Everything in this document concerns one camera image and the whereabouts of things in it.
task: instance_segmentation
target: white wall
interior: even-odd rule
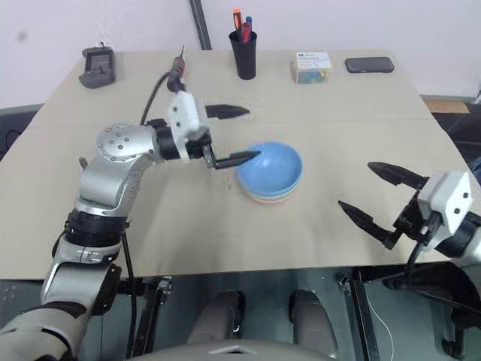
[[[232,9],[260,49],[393,49],[421,94],[476,96],[480,0],[202,0],[212,47],[229,48]]]
[[[480,0],[202,0],[214,49],[232,9],[260,49],[390,48],[421,94],[475,96]],[[0,0],[0,108],[43,103],[85,47],[198,49],[188,0]]]
[[[45,102],[99,41],[199,49],[187,0],[0,0],[0,108]]]

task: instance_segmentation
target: clear plastic box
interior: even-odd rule
[[[326,52],[296,53],[292,73],[296,84],[325,83],[332,73],[329,55]]]

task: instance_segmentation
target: beige table surface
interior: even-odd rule
[[[242,193],[233,170],[209,170],[202,161],[152,167],[128,230],[137,275],[407,261],[411,240],[402,238],[388,251],[358,229],[337,200],[389,228],[413,191],[384,182],[368,162],[390,162],[423,175],[468,168],[395,59],[392,74],[348,74],[342,67],[347,56],[392,54],[330,54],[329,84],[295,86],[284,64],[292,52],[259,52],[259,74],[250,82],[236,78],[229,52],[187,53],[186,79],[197,97],[252,111],[211,122],[216,153],[282,141],[301,154],[304,176],[286,202],[261,205]],[[0,278],[45,275],[51,247],[77,195],[77,158],[95,154],[95,134],[108,123],[138,121],[155,77],[173,55],[119,53],[119,81],[97,90],[80,85],[79,64],[41,109],[0,162]],[[165,116],[169,98],[159,92],[151,117]],[[471,186],[476,196],[473,177]],[[473,210],[480,209],[476,200]],[[419,261],[442,259],[431,252]],[[123,267],[123,256],[116,262]]]

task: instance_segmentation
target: black pen holder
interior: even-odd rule
[[[231,32],[228,36],[234,51],[235,66],[240,79],[249,80],[256,77],[256,41],[257,34],[250,33],[248,43],[240,42],[237,32]]]

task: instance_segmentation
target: smartphone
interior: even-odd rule
[[[347,58],[344,63],[349,73],[391,73],[394,70],[394,64],[387,56]]]

